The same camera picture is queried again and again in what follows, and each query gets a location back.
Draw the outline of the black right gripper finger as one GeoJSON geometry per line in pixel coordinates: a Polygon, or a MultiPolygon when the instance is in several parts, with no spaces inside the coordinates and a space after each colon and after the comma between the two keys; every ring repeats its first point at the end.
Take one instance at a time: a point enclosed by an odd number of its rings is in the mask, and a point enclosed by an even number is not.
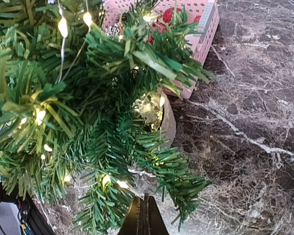
{"type": "Polygon", "coordinates": [[[169,235],[153,196],[133,198],[118,235],[169,235]]]}

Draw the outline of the small green christmas tree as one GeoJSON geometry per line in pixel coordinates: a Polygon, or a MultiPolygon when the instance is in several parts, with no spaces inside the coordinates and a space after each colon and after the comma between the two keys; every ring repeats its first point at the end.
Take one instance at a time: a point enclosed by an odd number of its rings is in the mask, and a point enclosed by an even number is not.
{"type": "Polygon", "coordinates": [[[134,197],[130,169],[150,171],[183,223],[210,182],[146,131],[133,103],[148,88],[107,74],[105,0],[0,0],[0,182],[8,194],[61,202],[82,182],[78,230],[121,228],[134,197]]]}

